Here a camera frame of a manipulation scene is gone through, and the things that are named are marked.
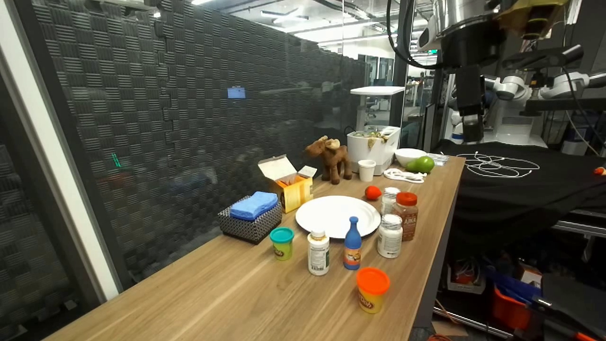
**yellow box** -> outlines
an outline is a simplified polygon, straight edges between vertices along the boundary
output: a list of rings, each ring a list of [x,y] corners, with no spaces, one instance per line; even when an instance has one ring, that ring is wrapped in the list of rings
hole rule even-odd
[[[299,172],[285,155],[259,161],[259,168],[276,193],[285,213],[313,199],[313,176],[317,169],[304,166]]]

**orange lid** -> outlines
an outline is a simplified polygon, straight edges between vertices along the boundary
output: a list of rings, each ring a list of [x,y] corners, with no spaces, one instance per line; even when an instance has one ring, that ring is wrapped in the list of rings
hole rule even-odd
[[[396,202],[404,206],[416,205],[416,194],[411,192],[400,192],[396,195]]]
[[[356,275],[358,288],[371,295],[383,295],[389,289],[389,277],[377,268],[362,268]]]

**blue bottle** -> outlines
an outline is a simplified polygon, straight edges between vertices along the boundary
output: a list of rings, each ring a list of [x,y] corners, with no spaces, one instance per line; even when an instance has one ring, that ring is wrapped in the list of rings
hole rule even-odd
[[[362,258],[362,237],[358,232],[358,218],[350,217],[351,223],[349,231],[345,235],[345,254],[343,256],[343,265],[349,270],[358,270]]]

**white bowl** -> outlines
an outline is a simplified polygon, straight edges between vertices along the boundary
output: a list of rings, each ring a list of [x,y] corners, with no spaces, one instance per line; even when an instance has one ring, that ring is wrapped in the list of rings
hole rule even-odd
[[[398,159],[398,162],[400,162],[402,167],[406,167],[406,165],[413,160],[416,160],[420,157],[427,156],[427,153],[424,152],[423,150],[414,149],[414,148],[396,149],[395,154],[396,154],[396,158]]]

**orange ball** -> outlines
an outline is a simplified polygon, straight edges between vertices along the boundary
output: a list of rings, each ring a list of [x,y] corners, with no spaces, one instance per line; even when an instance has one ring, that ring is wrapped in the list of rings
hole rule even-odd
[[[366,199],[368,200],[377,200],[383,193],[377,186],[368,186],[364,194],[366,194]]]

